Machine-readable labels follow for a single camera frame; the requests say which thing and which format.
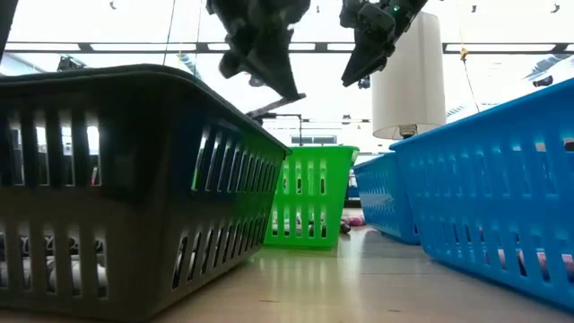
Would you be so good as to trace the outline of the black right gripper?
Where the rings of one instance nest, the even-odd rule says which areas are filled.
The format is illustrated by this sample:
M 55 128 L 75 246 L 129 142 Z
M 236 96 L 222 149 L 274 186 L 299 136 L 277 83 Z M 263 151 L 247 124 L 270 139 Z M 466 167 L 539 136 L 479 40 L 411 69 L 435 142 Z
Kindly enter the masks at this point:
M 344 87 L 382 71 L 426 0 L 343 0 L 340 24 L 354 30 L 355 48 L 344 69 Z

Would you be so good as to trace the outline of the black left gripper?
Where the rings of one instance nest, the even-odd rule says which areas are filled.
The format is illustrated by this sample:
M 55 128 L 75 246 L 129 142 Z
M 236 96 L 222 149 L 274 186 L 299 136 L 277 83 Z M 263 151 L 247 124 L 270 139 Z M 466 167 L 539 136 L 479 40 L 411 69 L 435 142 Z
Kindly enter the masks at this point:
M 246 72 L 287 101 L 298 100 L 289 57 L 292 31 L 287 27 L 299 22 L 309 7 L 309 0 L 207 0 L 205 9 L 222 23 L 230 46 L 219 63 L 222 76 Z M 258 30 L 273 27 L 279 28 L 257 36 Z M 256 31 L 241 31 L 245 28 Z

